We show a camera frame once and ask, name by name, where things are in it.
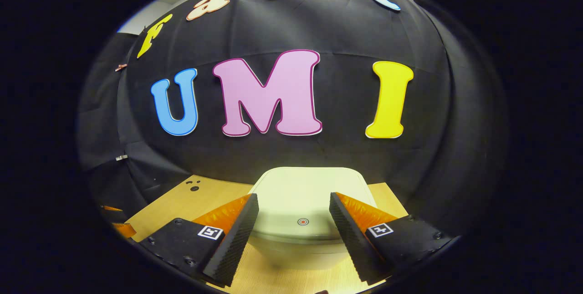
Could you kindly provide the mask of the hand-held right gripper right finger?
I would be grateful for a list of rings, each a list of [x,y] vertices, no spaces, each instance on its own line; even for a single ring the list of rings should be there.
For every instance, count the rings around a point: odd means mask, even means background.
[[[394,217],[339,192],[331,193],[329,211],[358,277],[369,285],[399,281],[457,241],[419,217]]]

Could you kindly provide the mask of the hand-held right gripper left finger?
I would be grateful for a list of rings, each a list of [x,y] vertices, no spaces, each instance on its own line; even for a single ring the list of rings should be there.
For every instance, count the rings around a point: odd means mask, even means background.
[[[139,242],[139,249],[180,275],[231,286],[258,215],[248,194],[188,221],[175,218]]]

